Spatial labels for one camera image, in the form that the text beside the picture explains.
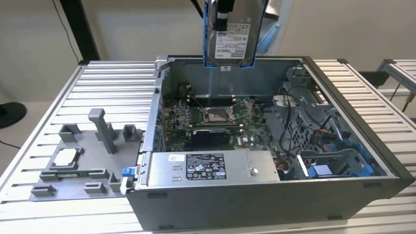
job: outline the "gray floor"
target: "gray floor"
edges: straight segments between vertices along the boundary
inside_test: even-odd
[[[0,129],[0,140],[19,147],[24,144],[27,137],[37,125],[52,102],[24,102],[23,104],[27,107],[27,115],[24,119],[8,128]],[[16,148],[0,144],[0,175],[11,163],[17,151]]]

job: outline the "power supply label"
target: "power supply label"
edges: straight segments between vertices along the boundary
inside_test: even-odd
[[[224,154],[187,155],[187,179],[227,179]]]

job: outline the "aluminum extrusion table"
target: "aluminum extrusion table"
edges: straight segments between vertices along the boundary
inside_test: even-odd
[[[377,71],[387,72],[412,93],[416,93],[415,59],[385,59]]]
[[[416,176],[416,125],[348,63],[315,61],[380,139]],[[105,109],[115,129],[145,129],[155,90],[153,62],[92,61],[76,68],[51,108],[0,178],[0,232],[143,232],[125,198],[29,202],[29,191],[45,168],[64,123],[93,130],[91,108]],[[187,234],[416,233],[416,184],[392,199],[373,201],[349,220],[191,231]]]

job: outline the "barcode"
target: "barcode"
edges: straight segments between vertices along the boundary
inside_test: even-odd
[[[243,58],[244,54],[232,54],[232,58]]]

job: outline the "hard drive label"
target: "hard drive label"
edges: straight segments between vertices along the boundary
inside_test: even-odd
[[[227,31],[217,32],[215,42],[216,59],[243,59],[249,35],[249,24],[229,23]]]

